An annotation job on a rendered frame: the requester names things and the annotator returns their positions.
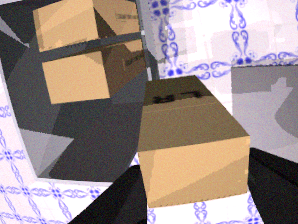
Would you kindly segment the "grey open bin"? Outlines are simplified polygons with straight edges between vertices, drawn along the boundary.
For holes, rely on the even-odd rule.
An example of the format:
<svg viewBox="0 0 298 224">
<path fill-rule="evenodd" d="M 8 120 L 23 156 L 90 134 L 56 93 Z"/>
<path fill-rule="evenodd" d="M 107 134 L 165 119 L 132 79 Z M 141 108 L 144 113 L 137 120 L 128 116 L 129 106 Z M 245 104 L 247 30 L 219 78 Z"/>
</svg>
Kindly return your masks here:
<svg viewBox="0 0 298 224">
<path fill-rule="evenodd" d="M 0 77 L 33 179 L 109 186 L 138 151 L 146 81 L 161 79 L 148 0 L 136 3 L 141 32 L 40 52 L 33 11 L 60 0 L 0 0 Z M 141 39 L 146 69 L 104 99 L 52 103 L 43 63 L 116 41 Z"/>
</svg>

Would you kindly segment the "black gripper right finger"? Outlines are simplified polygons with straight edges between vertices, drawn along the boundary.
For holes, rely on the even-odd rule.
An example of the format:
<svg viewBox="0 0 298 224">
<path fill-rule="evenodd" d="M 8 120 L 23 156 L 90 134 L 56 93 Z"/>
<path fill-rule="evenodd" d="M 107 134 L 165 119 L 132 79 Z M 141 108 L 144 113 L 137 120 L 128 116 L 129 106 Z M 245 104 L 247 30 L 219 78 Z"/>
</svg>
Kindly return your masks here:
<svg viewBox="0 0 298 224">
<path fill-rule="evenodd" d="M 249 186 L 263 224 L 298 224 L 298 164 L 250 148 Z"/>
</svg>

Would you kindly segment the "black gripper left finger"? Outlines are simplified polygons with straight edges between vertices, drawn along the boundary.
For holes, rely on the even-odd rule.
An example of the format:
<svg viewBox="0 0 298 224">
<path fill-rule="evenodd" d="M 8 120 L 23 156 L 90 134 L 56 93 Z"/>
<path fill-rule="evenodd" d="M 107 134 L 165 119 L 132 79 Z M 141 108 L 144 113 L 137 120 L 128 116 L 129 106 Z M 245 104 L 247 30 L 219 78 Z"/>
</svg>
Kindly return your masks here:
<svg viewBox="0 0 298 224">
<path fill-rule="evenodd" d="M 67 224 L 148 224 L 148 198 L 140 164 L 130 165 Z"/>
</svg>

